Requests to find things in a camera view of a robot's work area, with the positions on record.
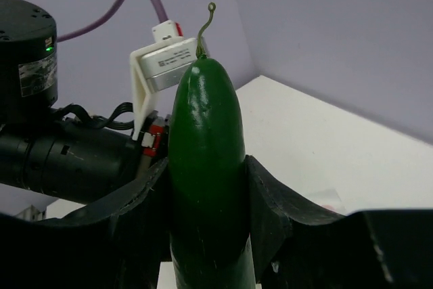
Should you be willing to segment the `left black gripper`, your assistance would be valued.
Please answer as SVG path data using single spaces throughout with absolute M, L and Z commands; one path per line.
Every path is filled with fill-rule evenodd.
M 167 154 L 169 118 L 153 111 L 137 140 L 72 119 L 1 130 L 1 183 L 81 204 L 107 196 Z

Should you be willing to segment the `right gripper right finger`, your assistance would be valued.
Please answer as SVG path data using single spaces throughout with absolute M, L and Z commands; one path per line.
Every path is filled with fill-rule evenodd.
M 251 243 L 263 288 L 431 288 L 432 211 L 344 216 L 278 181 L 252 156 Z

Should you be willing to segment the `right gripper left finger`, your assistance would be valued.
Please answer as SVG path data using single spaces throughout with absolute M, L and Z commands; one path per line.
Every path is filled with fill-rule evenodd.
M 167 159 L 61 219 L 1 216 L 2 288 L 155 288 L 168 246 Z

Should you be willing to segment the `dark green toy cucumber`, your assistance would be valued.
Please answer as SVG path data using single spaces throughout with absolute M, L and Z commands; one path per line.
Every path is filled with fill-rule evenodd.
M 198 41 L 170 121 L 170 252 L 178 288 L 254 288 L 242 113 L 225 68 Z

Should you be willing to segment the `clear zip top bag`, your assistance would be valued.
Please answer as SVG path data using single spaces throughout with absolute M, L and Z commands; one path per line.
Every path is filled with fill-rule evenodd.
M 312 202 L 318 204 L 319 206 L 322 206 L 323 208 L 326 208 L 341 215 L 346 214 L 346 209 L 343 205 L 343 202 L 341 201 L 335 189 L 329 188 L 314 192 L 309 194 L 308 198 Z

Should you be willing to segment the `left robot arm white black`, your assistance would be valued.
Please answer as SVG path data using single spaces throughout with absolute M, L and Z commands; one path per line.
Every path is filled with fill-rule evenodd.
M 81 204 L 124 186 L 167 155 L 168 121 L 148 114 L 137 140 L 124 102 L 105 118 L 58 98 L 55 20 L 1 0 L 1 182 Z

